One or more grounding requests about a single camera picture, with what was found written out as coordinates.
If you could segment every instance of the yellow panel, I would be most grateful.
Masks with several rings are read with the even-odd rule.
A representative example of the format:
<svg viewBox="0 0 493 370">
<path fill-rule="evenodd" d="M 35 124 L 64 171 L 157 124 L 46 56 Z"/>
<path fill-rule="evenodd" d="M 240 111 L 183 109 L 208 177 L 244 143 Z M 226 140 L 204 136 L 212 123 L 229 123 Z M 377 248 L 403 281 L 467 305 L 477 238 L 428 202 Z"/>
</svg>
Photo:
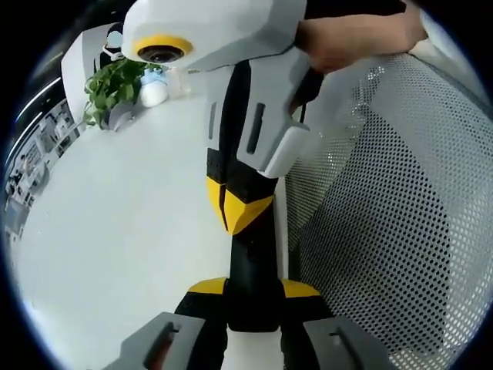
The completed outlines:
<svg viewBox="0 0 493 370">
<path fill-rule="evenodd" d="M 172 46 L 183 51 L 183 54 L 187 55 L 193 49 L 192 44 L 190 44 L 185 39 L 181 37 L 175 37 L 170 35 L 152 35 L 148 37 L 143 37 L 139 41 L 133 43 L 133 52 L 135 54 L 139 53 L 140 49 L 144 49 L 147 46 L 152 45 L 164 45 Z"/>
<path fill-rule="evenodd" d="M 298 281 L 287 279 L 283 279 L 282 282 L 286 298 L 313 297 L 316 295 L 320 295 L 317 289 L 311 287 L 308 284 L 303 284 Z"/>
<path fill-rule="evenodd" d="M 193 285 L 188 291 L 193 293 L 204 293 L 204 294 L 222 294 L 225 281 L 226 281 L 225 277 L 203 280 L 200 283 Z"/>
<path fill-rule="evenodd" d="M 224 213 L 226 215 L 228 233 L 231 235 L 238 234 L 265 211 L 269 204 L 272 203 L 272 199 L 273 195 L 245 204 L 233 193 L 226 190 Z"/>
<path fill-rule="evenodd" d="M 227 230 L 227 227 L 224 223 L 223 211 L 221 209 L 220 203 L 220 195 L 221 195 L 221 187 L 224 187 L 224 184 L 217 183 L 210 177 L 207 177 L 207 191 L 209 193 L 209 198 L 211 203 L 213 204 L 213 208 L 217 213 L 217 216 L 221 220 L 221 224 Z"/>
</svg>

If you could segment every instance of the white bottle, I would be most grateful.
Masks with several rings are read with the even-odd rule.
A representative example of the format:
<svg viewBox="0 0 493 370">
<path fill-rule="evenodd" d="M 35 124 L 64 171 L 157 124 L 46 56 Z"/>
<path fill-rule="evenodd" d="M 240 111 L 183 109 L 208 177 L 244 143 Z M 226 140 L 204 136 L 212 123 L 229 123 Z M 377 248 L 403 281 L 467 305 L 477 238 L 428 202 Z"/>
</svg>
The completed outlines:
<svg viewBox="0 0 493 370">
<path fill-rule="evenodd" d="M 168 99 L 168 86 L 162 73 L 146 69 L 140 83 L 140 100 L 146 108 L 157 106 Z"/>
</svg>

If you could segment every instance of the green plant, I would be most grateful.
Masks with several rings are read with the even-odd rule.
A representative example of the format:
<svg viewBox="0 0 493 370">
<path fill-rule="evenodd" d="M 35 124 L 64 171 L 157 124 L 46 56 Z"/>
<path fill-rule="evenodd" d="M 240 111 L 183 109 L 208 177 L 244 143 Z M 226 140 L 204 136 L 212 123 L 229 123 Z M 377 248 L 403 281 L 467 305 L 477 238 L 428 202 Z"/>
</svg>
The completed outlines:
<svg viewBox="0 0 493 370">
<path fill-rule="evenodd" d="M 123 58 L 104 66 L 91 76 L 84 88 L 89 95 L 84 109 L 85 122 L 101 127 L 117 103 L 135 103 L 140 91 L 140 77 L 147 68 L 160 67 Z"/>
</svg>

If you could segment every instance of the white table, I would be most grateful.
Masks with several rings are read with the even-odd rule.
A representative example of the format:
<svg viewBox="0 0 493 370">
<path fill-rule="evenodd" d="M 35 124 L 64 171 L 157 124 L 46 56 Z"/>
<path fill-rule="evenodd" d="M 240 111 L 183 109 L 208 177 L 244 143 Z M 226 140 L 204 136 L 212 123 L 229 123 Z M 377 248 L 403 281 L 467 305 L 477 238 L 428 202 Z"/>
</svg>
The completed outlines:
<svg viewBox="0 0 493 370">
<path fill-rule="evenodd" d="M 228 275 L 230 237 L 206 193 L 204 101 L 164 103 L 118 133 L 88 128 L 33 205 L 15 261 L 19 287 L 67 368 L 107 365 L 191 285 Z M 230 336 L 223 368 L 281 369 L 278 341 Z"/>
</svg>

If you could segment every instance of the camera lens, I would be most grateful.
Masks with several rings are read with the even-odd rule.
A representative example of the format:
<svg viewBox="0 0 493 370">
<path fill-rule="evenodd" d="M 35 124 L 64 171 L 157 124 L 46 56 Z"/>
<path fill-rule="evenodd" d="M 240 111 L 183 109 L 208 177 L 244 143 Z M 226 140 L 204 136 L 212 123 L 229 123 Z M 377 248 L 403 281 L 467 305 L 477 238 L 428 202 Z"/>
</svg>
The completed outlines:
<svg viewBox="0 0 493 370">
<path fill-rule="evenodd" d="M 185 55 L 183 50 L 169 45 L 152 45 L 139 50 L 140 58 L 150 63 L 169 63 Z"/>
</svg>

